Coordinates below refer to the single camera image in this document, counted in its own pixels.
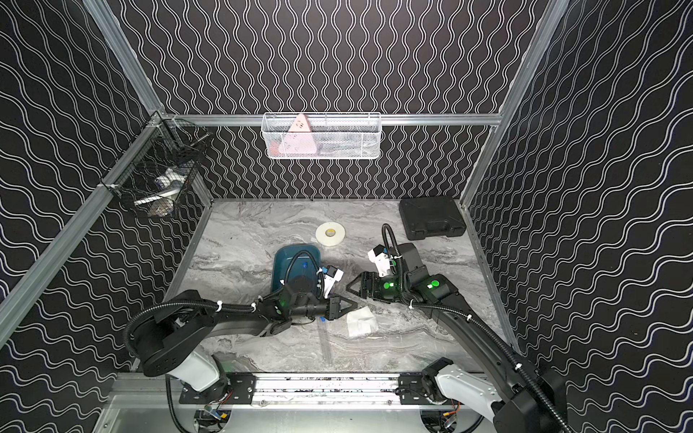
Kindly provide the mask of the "white wipe cloth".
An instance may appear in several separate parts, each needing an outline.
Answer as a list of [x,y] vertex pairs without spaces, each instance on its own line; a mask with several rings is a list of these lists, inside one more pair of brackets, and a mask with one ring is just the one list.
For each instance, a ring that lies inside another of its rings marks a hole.
[[350,338],[369,336],[379,330],[377,319],[368,307],[350,311],[346,316],[346,324]]

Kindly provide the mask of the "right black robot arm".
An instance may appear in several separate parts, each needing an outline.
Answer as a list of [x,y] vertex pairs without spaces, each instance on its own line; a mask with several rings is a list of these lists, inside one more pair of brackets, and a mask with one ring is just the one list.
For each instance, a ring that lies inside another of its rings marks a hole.
[[442,357],[402,386],[431,404],[459,403],[489,420],[498,432],[569,432],[564,379],[541,370],[490,328],[443,274],[430,274],[417,248],[379,245],[370,252],[373,272],[361,272],[346,290],[362,299],[398,303],[443,326],[485,373],[471,375]]

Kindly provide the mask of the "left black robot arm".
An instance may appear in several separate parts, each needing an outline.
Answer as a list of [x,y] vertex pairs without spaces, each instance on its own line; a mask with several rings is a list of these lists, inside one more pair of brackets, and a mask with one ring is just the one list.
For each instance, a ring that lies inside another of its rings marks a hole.
[[126,325],[124,343],[145,376],[170,376],[218,399],[227,391],[227,374],[199,345],[215,335],[273,337],[300,318],[335,320],[357,309],[355,301],[324,295],[323,283],[322,277],[294,277],[250,304],[212,301],[186,290],[135,315]]

